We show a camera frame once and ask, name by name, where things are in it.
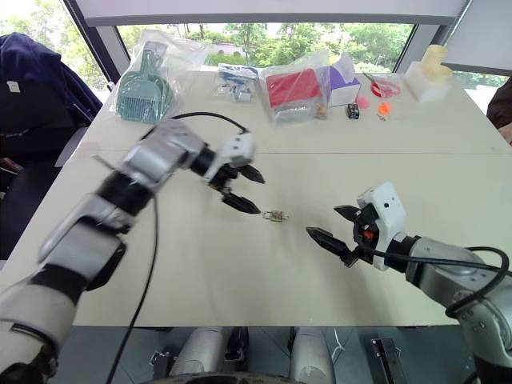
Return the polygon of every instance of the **robotic arm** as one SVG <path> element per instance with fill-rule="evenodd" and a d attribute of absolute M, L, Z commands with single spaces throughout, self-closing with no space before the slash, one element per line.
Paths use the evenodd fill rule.
<path fill-rule="evenodd" d="M 358 198 L 358 205 L 359 208 L 334 208 L 354 223 L 354 240 L 358 244 L 355 250 L 349 250 L 344 242 L 320 228 L 308 227 L 308 234 L 322 248 L 339 256 L 347 267 L 361 259 L 378 270 L 392 268 L 405 274 L 408 282 L 446 307 L 446 314 L 458 320 L 466 343 L 474 354 L 481 382 L 512 382 L 510 273 L 485 296 L 466 302 L 465 298 L 496 277 L 496 269 L 483 270 L 464 265 L 464 262 L 484 264 L 479 256 L 466 248 L 408 236 L 405 233 L 406 212 L 390 182 L 368 189 Z M 411 258 L 423 261 L 414 262 Z M 435 262 L 439 259 L 463 263 L 460 266 L 440 265 Z"/>
<path fill-rule="evenodd" d="M 126 251 L 121 235 L 176 170 L 200 175 L 236 210 L 260 213 L 231 192 L 238 174 L 265 182 L 250 165 L 254 152 L 246 130 L 215 153 L 178 120 L 153 128 L 50 234 L 39 270 L 0 296 L 0 382 L 44 383 L 55 374 L 82 292 L 109 281 Z"/>

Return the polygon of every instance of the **teal plastic item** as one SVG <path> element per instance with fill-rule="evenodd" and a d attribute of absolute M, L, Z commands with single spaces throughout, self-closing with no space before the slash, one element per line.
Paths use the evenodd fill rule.
<path fill-rule="evenodd" d="M 169 83 L 159 75 L 167 45 L 146 42 L 140 71 L 126 72 L 120 81 L 116 110 L 125 120 L 156 124 L 173 99 Z"/>

